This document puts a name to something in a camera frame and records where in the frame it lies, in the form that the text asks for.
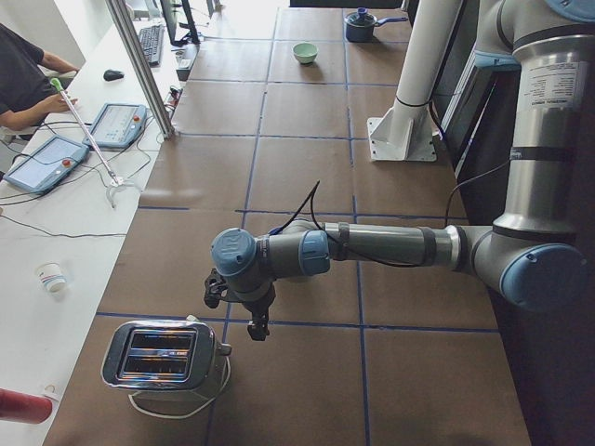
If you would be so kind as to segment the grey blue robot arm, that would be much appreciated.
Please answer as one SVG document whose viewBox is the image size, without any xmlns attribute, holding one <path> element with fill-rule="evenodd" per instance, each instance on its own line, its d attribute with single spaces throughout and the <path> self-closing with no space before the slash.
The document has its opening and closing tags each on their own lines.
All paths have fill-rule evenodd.
<svg viewBox="0 0 595 446">
<path fill-rule="evenodd" d="M 222 231 L 211 244 L 214 268 L 205 303 L 243 305 L 251 338 L 269 332 L 278 279 L 313 276 L 332 261 L 394 268 L 444 266 L 472 274 L 510 303 L 549 311 L 578 298 L 588 283 L 575 248 L 567 196 L 577 131 L 594 75 L 590 1 L 483 1 L 474 49 L 480 67 L 521 73 L 507 163 L 505 209 L 489 226 L 387 227 L 291 217 L 256 237 Z"/>
</svg>

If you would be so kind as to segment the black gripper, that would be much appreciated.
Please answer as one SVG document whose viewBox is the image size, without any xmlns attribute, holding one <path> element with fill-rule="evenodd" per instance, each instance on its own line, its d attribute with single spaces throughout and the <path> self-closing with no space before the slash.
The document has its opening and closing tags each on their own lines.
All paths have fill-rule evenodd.
<svg viewBox="0 0 595 446">
<path fill-rule="evenodd" d="M 275 297 L 275 289 L 273 286 L 270 286 L 267 292 L 259 299 L 243 303 L 243 306 L 253 316 L 247 325 L 247 332 L 252 340 L 259 341 L 260 337 L 267 337 L 270 334 L 268 327 L 269 308 L 274 302 Z"/>
</svg>

